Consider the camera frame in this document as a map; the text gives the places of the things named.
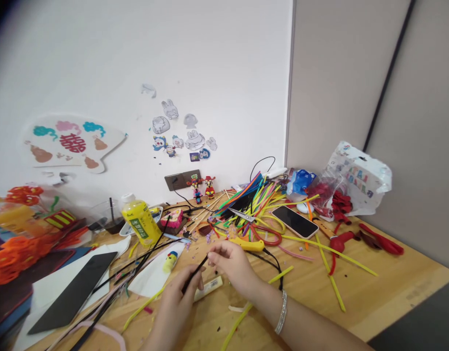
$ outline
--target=bottle label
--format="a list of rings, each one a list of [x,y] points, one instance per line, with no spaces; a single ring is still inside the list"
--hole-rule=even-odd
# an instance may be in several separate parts
[[[138,218],[131,220],[131,226],[142,239],[148,238],[147,231],[142,227],[142,224],[140,223],[140,220]]]

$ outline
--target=wall outlet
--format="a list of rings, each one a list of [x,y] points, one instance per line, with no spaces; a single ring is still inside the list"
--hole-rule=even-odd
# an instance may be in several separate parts
[[[184,176],[182,173],[178,173],[175,175],[167,175],[165,176],[166,184],[168,185],[169,191],[179,190],[183,188],[187,188],[186,181],[184,180]]]
[[[170,175],[170,176],[169,175],[165,176],[165,181],[166,181],[166,184],[168,185],[169,191],[188,188],[189,186],[187,185],[187,182],[190,182],[192,180],[192,176],[194,174],[197,175],[197,179],[201,179],[199,170],[188,171],[188,172],[184,172],[184,173],[178,173],[178,174],[174,174],[174,175]]]

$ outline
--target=wooden desk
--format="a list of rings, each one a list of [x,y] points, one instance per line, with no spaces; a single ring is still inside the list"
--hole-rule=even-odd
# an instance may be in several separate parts
[[[350,227],[342,225],[340,233],[349,229],[357,231],[358,224],[361,222],[353,218],[353,224]],[[335,228],[333,222],[326,222],[326,225],[332,230]],[[278,248],[269,248],[269,251],[280,261],[283,270],[291,265],[295,267],[284,278],[284,288],[288,295],[330,318],[364,341],[379,334],[449,282],[449,269],[381,231],[376,231],[403,246],[405,254],[395,257],[385,251],[370,249],[363,242],[349,241],[344,253],[366,265],[379,276],[375,277],[343,259],[337,260],[334,278],[346,306],[346,313],[339,308],[317,247],[311,246],[308,252],[303,251],[304,255],[315,259],[313,262],[291,257]],[[287,231],[287,235],[294,236],[290,231]],[[319,237],[322,244],[328,245],[328,239],[320,232]],[[119,239],[117,235],[106,234],[99,238],[99,243],[113,243]],[[301,243],[289,239],[284,239],[282,245],[295,253],[299,253],[299,247],[302,246]],[[186,265],[200,263],[208,249],[209,245],[206,244],[204,237],[192,243],[190,250],[182,253],[169,279],[171,280]],[[121,267],[121,263],[127,261],[128,254],[129,251],[113,266]],[[331,263],[331,257],[328,254],[326,257]],[[262,279],[269,280],[277,274],[277,271],[269,264],[251,255],[248,255],[248,258]],[[206,267],[203,273],[204,282],[215,277],[215,272],[207,265]],[[221,349],[230,328],[239,316],[239,313],[231,312],[228,305],[243,307],[245,304],[245,300],[230,285],[227,277],[223,276],[223,278],[222,287],[194,304],[190,326],[183,333],[178,350]],[[131,294],[127,299],[124,295],[105,313],[101,323],[120,332],[128,317],[145,302],[145,297],[137,299],[137,295]],[[140,313],[123,334],[127,350],[133,351],[140,348],[149,333],[152,317],[155,316],[158,306],[159,301],[152,302],[150,307],[154,310],[153,315],[146,312]],[[69,350],[82,333],[83,330],[80,330],[66,338],[59,344],[57,350]],[[46,349],[58,334],[59,331],[54,332],[29,350]],[[111,337],[95,330],[82,349],[115,351],[118,350],[118,345]],[[288,347],[275,335],[273,328],[264,317],[256,309],[252,309],[240,324],[228,349],[287,350]]]

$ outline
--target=plastic bottle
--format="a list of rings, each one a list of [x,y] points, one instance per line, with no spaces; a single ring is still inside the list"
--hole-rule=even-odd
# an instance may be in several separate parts
[[[148,210],[148,204],[145,201],[136,200],[132,193],[122,196],[121,201],[124,202],[122,216],[135,231],[140,243],[147,246],[156,242],[161,236],[161,230]]]

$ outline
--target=white mouse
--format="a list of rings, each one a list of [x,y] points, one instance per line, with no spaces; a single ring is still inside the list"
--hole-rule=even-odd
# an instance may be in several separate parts
[[[309,208],[307,207],[307,203],[304,202],[302,204],[298,204],[296,206],[296,208],[298,209],[299,212],[304,213],[304,214],[308,214],[309,213]]]

